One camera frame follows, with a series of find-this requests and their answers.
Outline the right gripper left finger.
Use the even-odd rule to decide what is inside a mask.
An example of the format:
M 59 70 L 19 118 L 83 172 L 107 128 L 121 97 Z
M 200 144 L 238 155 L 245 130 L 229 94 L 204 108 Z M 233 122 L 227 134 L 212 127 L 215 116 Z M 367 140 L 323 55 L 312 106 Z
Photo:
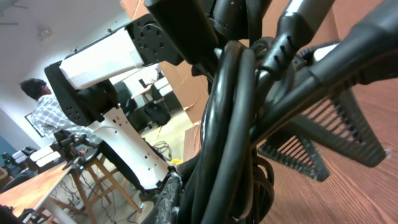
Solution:
M 261 144 L 257 151 L 284 166 L 323 182 L 330 173 L 311 140 L 287 131 L 278 131 Z

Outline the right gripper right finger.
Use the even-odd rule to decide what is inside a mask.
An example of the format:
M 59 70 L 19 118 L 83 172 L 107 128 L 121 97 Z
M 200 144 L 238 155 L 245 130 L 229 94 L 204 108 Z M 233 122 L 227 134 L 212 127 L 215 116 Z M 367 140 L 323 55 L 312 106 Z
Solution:
M 351 89 L 317 101 L 284 128 L 367 167 L 387 156 Z

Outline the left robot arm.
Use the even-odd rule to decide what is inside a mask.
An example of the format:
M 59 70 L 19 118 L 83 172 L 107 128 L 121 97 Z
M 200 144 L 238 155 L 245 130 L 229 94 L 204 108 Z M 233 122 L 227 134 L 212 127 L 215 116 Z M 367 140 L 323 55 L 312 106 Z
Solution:
M 229 40 L 248 39 L 249 3 L 221 0 L 146 0 L 147 14 L 45 69 L 62 111 L 97 134 L 146 189 L 159 189 L 170 173 L 132 127 L 111 77 L 155 63 L 192 67 L 212 81 L 220 50 Z

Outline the person in plaid shirt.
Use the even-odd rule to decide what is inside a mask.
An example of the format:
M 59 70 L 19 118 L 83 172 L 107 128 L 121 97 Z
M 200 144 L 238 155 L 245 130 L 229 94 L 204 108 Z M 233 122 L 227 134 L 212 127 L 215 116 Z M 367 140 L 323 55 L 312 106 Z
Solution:
M 99 144 L 102 139 L 84 126 L 78 126 L 70 121 L 62 111 L 56 96 L 51 92 L 46 82 L 38 78 L 30 78 L 20 83 L 21 90 L 37 102 L 32 112 L 32 122 L 44 132 L 52 142 L 56 141 L 54 134 L 60 130 L 76 135 L 86 135 L 87 140 Z

